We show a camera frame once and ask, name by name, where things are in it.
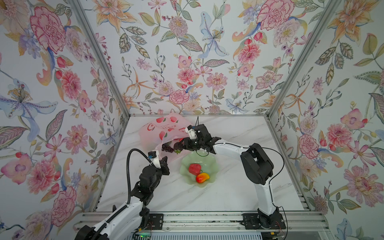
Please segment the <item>pink plastic bag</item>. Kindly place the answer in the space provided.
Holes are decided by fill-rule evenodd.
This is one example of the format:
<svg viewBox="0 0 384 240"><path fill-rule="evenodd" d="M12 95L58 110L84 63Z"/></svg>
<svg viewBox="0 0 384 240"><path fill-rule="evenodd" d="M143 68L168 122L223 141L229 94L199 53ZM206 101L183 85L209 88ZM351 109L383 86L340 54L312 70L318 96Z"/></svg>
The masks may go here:
<svg viewBox="0 0 384 240"><path fill-rule="evenodd" d="M188 137L185 128L191 123L183 116L171 113L164 117L157 117L155 120L147 123L139 130L140 142L144 152L159 151L160 157L168 157L168 161L183 158L190 151L183 150L180 154L167 153L162 151L163 144L174 144L179 140Z"/></svg>

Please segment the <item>small red strawberry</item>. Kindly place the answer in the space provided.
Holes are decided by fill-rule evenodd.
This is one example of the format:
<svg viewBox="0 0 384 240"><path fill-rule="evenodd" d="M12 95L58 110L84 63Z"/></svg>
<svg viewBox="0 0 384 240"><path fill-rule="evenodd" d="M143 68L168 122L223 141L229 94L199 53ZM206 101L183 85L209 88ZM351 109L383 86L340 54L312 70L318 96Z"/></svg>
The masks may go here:
<svg viewBox="0 0 384 240"><path fill-rule="evenodd" d="M197 176L202 172L202 166L200 164L190 164L188 170L189 173Z"/></svg>

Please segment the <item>orange red mango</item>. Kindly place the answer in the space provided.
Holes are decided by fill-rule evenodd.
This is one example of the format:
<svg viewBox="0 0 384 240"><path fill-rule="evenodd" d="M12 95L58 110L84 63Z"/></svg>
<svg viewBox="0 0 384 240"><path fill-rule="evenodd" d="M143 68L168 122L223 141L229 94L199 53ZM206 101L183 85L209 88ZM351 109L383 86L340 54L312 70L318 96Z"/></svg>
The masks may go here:
<svg viewBox="0 0 384 240"><path fill-rule="evenodd" d="M210 175L207 173L200 173L196 176L196 182L202 184L210 179Z"/></svg>

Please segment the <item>dark purple grape bunch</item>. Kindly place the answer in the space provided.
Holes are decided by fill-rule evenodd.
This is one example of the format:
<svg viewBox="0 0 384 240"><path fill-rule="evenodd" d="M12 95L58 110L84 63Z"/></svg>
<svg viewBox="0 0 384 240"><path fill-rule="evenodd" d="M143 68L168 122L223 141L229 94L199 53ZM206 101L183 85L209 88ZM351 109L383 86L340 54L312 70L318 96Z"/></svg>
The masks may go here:
<svg viewBox="0 0 384 240"><path fill-rule="evenodd" d="M180 154L181 153L181 150L174 149L169 144L163 144L162 145L162 151L163 152L167 152L167 153L176 153L176 154Z"/></svg>

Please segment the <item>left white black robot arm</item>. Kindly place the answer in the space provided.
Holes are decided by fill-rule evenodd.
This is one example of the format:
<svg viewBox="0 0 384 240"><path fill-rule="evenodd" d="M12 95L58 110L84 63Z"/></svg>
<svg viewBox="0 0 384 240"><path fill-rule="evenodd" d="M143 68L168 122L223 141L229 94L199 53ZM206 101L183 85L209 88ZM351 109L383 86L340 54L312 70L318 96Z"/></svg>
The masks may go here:
<svg viewBox="0 0 384 240"><path fill-rule="evenodd" d="M170 174L167 157L151 161L131 190L131 199L93 227L82 227L75 240L127 240L148 226L150 210L147 205L152 200L162 176Z"/></svg>

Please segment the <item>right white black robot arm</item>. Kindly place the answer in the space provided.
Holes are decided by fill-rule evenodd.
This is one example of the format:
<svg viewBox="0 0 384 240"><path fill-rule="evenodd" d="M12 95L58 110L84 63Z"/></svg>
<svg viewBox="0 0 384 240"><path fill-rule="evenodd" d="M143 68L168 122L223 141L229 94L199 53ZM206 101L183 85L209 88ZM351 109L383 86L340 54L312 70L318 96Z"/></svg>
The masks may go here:
<svg viewBox="0 0 384 240"><path fill-rule="evenodd" d="M275 204L271 188L274 164L257 143L241 146L213 137L205 125L188 126L185 129L186 138L178 140L174 148L197 152L204 150L209 154L224 155L240 160L249 181L255 185L258 197L257 216L254 218L263 229L271 229L280 221L282 216L279 207Z"/></svg>

